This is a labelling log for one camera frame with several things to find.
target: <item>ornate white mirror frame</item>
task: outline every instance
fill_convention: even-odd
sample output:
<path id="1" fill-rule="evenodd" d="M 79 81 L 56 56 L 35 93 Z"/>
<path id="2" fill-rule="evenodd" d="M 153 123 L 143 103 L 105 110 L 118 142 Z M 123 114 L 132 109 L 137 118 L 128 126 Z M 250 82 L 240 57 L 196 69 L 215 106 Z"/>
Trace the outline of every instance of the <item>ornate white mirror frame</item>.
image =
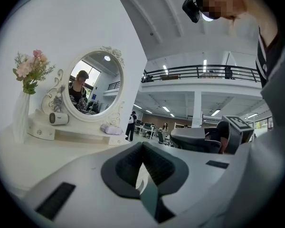
<path id="1" fill-rule="evenodd" d="M 105 52 L 111 57 L 111 60 L 114 60 L 118 67 L 118 71 L 120 74 L 120 88 L 118 91 L 118 94 L 116 98 L 114 99 L 113 103 L 103 112 L 95 115 L 86 115 L 81 112 L 79 112 L 72 104 L 71 99 L 69 97 L 68 93 L 68 82 L 70 75 L 72 73 L 72 70 L 74 69 L 75 65 L 85 58 L 86 56 L 96 53 L 96 52 Z M 85 52 L 81 55 L 79 55 L 75 60 L 73 60 L 70 64 L 70 66 L 67 68 L 67 70 L 64 72 L 62 69 L 58 71 L 58 77 L 55 78 L 56 85 L 49 90 L 47 95 L 43 98 L 41 109 L 44 113 L 49 115 L 50 113 L 54 112 L 54 99 L 55 96 L 60 96 L 59 90 L 61 86 L 65 86 L 65 89 L 62 93 L 63 97 L 63 107 L 62 112 L 72 115 L 75 119 L 86 122 L 86 123 L 95 123 L 95 125 L 100 126 L 102 123 L 111 124 L 114 126 L 119 126 L 120 119 L 119 119 L 119 111 L 122 108 L 122 104 L 124 102 L 120 102 L 120 95 L 123 91 L 124 86 L 124 61 L 121 57 L 121 51 L 118 49 L 113 49 L 111 47 L 96 47 L 88 52 Z"/>

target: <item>black rectangular slot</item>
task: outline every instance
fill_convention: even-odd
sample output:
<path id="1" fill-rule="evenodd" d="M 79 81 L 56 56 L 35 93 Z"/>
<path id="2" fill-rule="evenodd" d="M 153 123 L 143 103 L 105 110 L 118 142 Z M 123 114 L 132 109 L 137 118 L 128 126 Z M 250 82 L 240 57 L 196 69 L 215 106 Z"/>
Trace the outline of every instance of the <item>black rectangular slot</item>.
<path id="1" fill-rule="evenodd" d="M 223 169 L 227 169 L 227 167 L 229 166 L 228 163 L 223 163 L 223 162 L 218 162 L 218 161 L 208 161 L 206 165 L 211 165 L 211 166 L 219 167 Z"/>
<path id="2" fill-rule="evenodd" d="M 61 183 L 36 209 L 40 215 L 53 220 L 75 189 L 75 185 Z"/>

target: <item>round ceiling light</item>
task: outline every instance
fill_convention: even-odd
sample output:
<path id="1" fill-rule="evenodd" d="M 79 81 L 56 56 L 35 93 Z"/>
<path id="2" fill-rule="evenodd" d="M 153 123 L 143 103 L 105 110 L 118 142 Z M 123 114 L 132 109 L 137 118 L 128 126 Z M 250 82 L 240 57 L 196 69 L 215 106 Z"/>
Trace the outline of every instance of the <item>round ceiling light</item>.
<path id="1" fill-rule="evenodd" d="M 203 19 L 204 20 L 206 20 L 206 21 L 212 21 L 213 19 L 210 19 L 210 18 L 208 18 L 206 15 L 204 15 L 203 13 L 201 14 L 202 15 L 202 17 L 203 17 Z"/>
<path id="2" fill-rule="evenodd" d="M 105 56 L 104 59 L 105 59 L 106 61 L 111 61 L 111 59 L 110 59 L 109 56 Z"/>

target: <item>white cylindrical device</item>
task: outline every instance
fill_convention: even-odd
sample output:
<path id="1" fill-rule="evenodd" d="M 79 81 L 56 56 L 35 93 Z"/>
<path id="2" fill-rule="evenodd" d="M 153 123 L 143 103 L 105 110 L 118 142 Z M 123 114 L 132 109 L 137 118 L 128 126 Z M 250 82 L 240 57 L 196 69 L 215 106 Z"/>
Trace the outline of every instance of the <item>white cylindrical device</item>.
<path id="1" fill-rule="evenodd" d="M 68 114 L 60 113 L 60 112 L 53 112 L 49 115 L 49 122 L 52 125 L 65 125 L 69 121 Z"/>

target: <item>purple package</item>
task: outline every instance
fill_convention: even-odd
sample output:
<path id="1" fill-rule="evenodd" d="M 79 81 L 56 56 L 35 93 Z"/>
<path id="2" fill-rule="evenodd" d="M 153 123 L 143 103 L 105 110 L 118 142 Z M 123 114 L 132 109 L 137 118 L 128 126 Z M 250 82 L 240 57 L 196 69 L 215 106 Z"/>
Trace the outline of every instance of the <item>purple package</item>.
<path id="1" fill-rule="evenodd" d="M 121 135 L 123 133 L 123 130 L 120 127 L 115 127 L 108 124 L 102 124 L 100 129 L 106 134 Z"/>

